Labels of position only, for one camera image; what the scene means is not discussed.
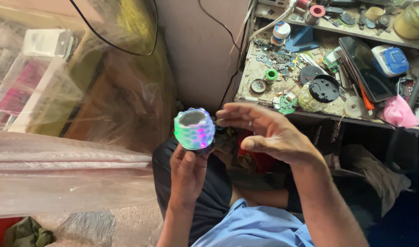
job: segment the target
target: workbench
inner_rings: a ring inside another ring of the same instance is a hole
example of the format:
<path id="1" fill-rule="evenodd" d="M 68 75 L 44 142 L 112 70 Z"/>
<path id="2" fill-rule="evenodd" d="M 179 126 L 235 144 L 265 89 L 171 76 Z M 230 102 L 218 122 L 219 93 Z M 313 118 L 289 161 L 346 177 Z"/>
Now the workbench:
<path id="1" fill-rule="evenodd" d="M 279 8 L 279 7 L 275 7 L 275 6 L 270 6 L 270 5 L 266 5 L 266 4 L 258 4 L 257 8 L 256 8 L 256 16 L 257 17 L 266 17 L 269 18 L 270 16 L 266 16 L 264 14 L 259 14 L 259 13 L 263 13 L 263 12 L 268 12 L 270 9 L 273 9 L 273 11 L 275 11 L 275 13 L 272 15 L 274 16 L 273 19 L 277 18 L 279 15 L 281 15 L 281 13 L 283 12 L 283 8 Z M 292 20 L 290 19 L 291 15 L 289 15 L 288 19 L 283 20 L 284 22 L 287 23 L 292 23 L 292 24 L 300 24 L 300 25 L 306 25 L 304 23 L 304 21 L 299 21 L 297 20 Z M 345 27 L 343 25 L 339 26 L 339 27 L 330 27 L 328 24 L 330 24 L 331 26 L 333 26 L 331 23 L 329 23 L 328 21 L 326 21 L 325 19 L 322 19 L 319 23 L 319 25 L 315 25 L 313 26 L 315 29 L 313 30 L 313 36 L 314 39 L 316 41 L 318 41 L 318 43 L 320 44 L 320 47 L 317 49 L 313 49 L 310 50 L 309 53 L 313 56 L 313 59 L 315 60 L 316 63 L 320 63 L 323 57 L 325 57 L 328 53 L 330 53 L 331 51 L 333 51 L 334 48 L 338 47 L 338 39 L 340 37 L 346 37 L 349 34 L 353 35 L 353 36 L 359 36 L 359 37 L 364 37 L 364 38 L 368 38 L 368 39 L 373 39 L 373 40 L 377 40 L 377 41 L 383 41 L 383 42 L 387 42 L 388 43 L 393 43 L 393 44 L 400 44 L 402 46 L 407 46 L 407 47 L 415 47 L 415 48 L 419 48 L 419 40 L 418 41 L 413 41 L 413 42 L 404 42 L 404 41 L 400 41 L 399 39 L 401 39 L 400 37 L 398 37 L 394 31 L 392 31 L 392 33 L 385 33 L 383 32 L 382 34 L 384 35 L 394 35 L 395 38 L 391 38 L 390 40 L 386 40 L 387 37 L 383 37 L 382 35 L 377 36 L 375 34 L 374 31 L 369 30 L 367 28 L 365 28 L 365 30 L 359 30 L 358 26 L 354 26 L 352 28 L 348 28 Z M 255 27 L 254 29 L 257 29 L 258 26 L 260 25 L 259 20 L 256 21 L 255 23 Z M 262 40 L 267 40 L 269 41 L 269 38 L 272 37 L 272 31 L 273 28 L 268 29 L 267 31 L 265 31 L 264 33 L 262 33 L 260 35 L 260 38 Z M 252 81 L 254 81 L 255 79 L 262 79 L 266 70 L 268 70 L 269 68 L 261 61 L 258 61 L 256 59 L 257 55 L 263 53 L 263 51 L 261 51 L 261 49 L 257 49 L 256 45 L 251 42 L 249 44 L 249 48 L 248 48 L 248 52 L 246 55 L 246 61 L 245 61 L 245 69 L 244 69 L 244 73 L 242 75 L 241 81 L 240 81 L 240 85 L 239 85 L 239 89 L 234 97 L 234 101 L 235 102 L 255 102 L 259 105 L 262 105 L 264 107 L 269 107 L 269 108 L 273 108 L 273 98 L 275 96 L 278 95 L 279 92 L 284 92 L 285 90 L 289 90 L 292 87 L 294 87 L 298 81 L 293 79 L 292 77 L 289 77 L 287 80 L 285 80 L 282 76 L 281 76 L 281 80 L 275 80 L 275 82 L 273 82 L 272 84 L 267 85 L 266 87 L 266 91 L 261 93 L 261 94 L 255 94 L 251 91 L 250 89 L 250 84 Z M 306 66 L 307 64 L 305 63 L 297 63 L 297 66 L 294 68 L 292 72 L 293 75 L 298 75 L 300 70 Z M 302 86 L 301 85 L 297 85 L 295 86 L 291 92 L 293 92 L 295 95 L 299 95 L 299 93 L 301 92 Z M 356 95 L 355 91 L 353 89 L 346 89 L 345 91 L 347 93 L 349 93 L 351 96 Z M 325 108 L 325 110 L 320 111 L 320 112 L 315 112 L 315 113 L 311 113 L 311 112 L 307 112 L 301 109 L 301 107 L 297 107 L 297 109 L 294 111 L 295 115 L 303 115 L 306 117 L 316 117 L 316 118 L 323 118 L 323 119 L 332 119 L 335 121 L 343 121 L 343 122 L 349 122 L 349 123 L 355 123 L 355 124 L 363 124 L 363 125 L 368 125 L 368 126 L 378 126 L 378 127 L 385 127 L 385 128 L 392 128 L 390 125 L 385 124 L 382 120 L 377 119 L 376 115 L 378 113 L 378 109 L 374 109 L 374 112 L 372 115 L 369 115 L 367 112 L 362 115 L 361 117 L 350 117 L 348 115 L 346 115 L 346 112 L 344 110 L 344 100 L 339 97 L 338 99 L 334 100 L 333 102 L 329 103 L 327 105 L 327 107 Z M 417 133 L 419 134 L 419 126 L 407 129 L 408 132 L 412 132 L 412 133 Z"/>

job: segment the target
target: fingernail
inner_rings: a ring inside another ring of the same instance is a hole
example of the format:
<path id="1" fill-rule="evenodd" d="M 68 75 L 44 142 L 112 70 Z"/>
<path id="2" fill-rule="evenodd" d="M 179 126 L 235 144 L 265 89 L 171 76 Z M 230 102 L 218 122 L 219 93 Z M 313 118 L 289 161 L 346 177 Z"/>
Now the fingernail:
<path id="1" fill-rule="evenodd" d="M 254 141 L 253 140 L 246 140 L 244 149 L 245 150 L 251 150 L 254 148 Z"/>

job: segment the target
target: knee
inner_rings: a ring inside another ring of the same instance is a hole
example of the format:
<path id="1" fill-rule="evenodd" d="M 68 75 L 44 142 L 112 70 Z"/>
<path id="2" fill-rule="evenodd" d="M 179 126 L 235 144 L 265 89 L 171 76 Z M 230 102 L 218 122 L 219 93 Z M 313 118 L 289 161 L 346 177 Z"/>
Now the knee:
<path id="1" fill-rule="evenodd" d="M 170 158 L 177 146 L 178 141 L 175 137 L 167 139 L 159 145 L 152 155 L 153 168 L 155 169 L 162 166 L 170 170 Z"/>

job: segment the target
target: pink cloth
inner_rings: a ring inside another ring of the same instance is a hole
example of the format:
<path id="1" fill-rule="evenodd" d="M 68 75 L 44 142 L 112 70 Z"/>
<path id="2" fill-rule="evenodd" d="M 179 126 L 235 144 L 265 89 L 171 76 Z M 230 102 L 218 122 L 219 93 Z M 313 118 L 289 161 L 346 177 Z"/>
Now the pink cloth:
<path id="1" fill-rule="evenodd" d="M 419 119 L 414 115 L 407 102 L 397 95 L 386 99 L 385 119 L 399 127 L 410 128 L 419 125 Z"/>

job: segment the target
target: wall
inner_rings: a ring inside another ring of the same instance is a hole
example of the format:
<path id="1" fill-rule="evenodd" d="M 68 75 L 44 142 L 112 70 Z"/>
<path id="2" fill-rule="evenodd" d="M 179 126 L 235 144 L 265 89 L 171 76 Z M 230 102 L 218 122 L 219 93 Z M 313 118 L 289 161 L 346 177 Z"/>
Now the wall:
<path id="1" fill-rule="evenodd" d="M 157 0 L 157 3 L 161 25 L 166 28 L 178 99 L 188 105 L 217 110 L 238 57 L 235 49 L 227 76 L 232 47 L 229 33 L 201 11 L 197 0 Z M 201 3 L 237 37 L 246 16 L 247 0 L 201 0 Z"/>

